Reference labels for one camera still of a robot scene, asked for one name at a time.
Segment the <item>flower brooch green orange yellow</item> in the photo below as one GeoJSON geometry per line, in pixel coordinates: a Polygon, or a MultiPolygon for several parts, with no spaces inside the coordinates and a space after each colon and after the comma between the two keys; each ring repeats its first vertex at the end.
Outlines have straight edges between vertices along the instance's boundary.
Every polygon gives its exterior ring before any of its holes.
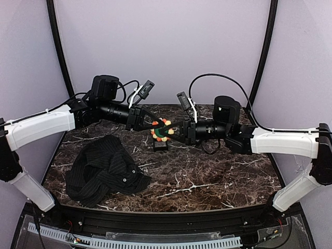
{"type": "Polygon", "coordinates": [[[170,140],[169,136],[174,135],[174,130],[172,128],[166,129],[166,126],[171,125],[171,121],[163,118],[162,122],[164,123],[163,127],[150,130],[153,139],[157,142],[167,142],[170,140]]]}

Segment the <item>black pinstriped shirt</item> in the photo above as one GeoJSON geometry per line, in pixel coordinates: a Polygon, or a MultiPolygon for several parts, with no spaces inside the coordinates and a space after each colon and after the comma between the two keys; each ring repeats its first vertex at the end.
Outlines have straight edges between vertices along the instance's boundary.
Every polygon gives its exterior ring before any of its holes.
{"type": "Polygon", "coordinates": [[[145,175],[113,135],[87,144],[65,173],[66,193],[92,208],[108,193],[131,195],[145,190],[151,177],[145,175]]]}

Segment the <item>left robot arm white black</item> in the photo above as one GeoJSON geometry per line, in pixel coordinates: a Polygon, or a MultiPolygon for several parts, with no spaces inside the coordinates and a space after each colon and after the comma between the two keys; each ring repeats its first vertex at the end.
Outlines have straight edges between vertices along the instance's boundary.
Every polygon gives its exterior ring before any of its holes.
{"type": "Polygon", "coordinates": [[[162,128],[162,119],[146,108],[115,100],[117,89],[123,87],[115,76],[95,76],[91,90],[81,99],[72,97],[57,107],[28,117],[1,120],[1,181],[14,185],[41,211],[48,212],[55,207],[55,198],[20,165],[16,150],[33,141],[84,128],[102,119],[123,124],[126,130],[162,128]]]}

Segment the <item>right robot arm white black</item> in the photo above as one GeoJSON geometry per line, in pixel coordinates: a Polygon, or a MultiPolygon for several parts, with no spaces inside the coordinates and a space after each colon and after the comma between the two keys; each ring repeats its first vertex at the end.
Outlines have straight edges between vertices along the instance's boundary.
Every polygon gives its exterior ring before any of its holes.
{"type": "Polygon", "coordinates": [[[331,131],[325,123],[317,128],[277,130],[239,124],[240,103],[228,96],[214,100],[211,120],[166,122],[157,134],[184,144],[199,140],[223,140],[232,152],[299,155],[311,159],[307,168],[284,188],[274,193],[267,211],[285,212],[291,205],[321,186],[331,185],[331,131]]]}

